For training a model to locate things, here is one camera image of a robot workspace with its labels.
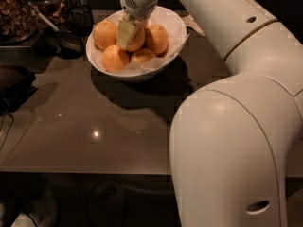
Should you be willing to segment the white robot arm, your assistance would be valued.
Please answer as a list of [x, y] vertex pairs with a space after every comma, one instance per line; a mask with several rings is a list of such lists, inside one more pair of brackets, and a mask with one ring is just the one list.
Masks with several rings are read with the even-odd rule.
[[302, 45], [254, 0], [180, 2], [231, 73], [191, 94], [171, 124], [181, 225], [287, 227], [287, 158], [302, 134]]

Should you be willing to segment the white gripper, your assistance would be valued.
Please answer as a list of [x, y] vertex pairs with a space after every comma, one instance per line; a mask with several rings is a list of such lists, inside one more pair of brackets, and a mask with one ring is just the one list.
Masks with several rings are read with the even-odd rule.
[[118, 22], [117, 45], [126, 50], [138, 27], [151, 23], [149, 17], [157, 6], [158, 0], [120, 0], [122, 9], [127, 13]]

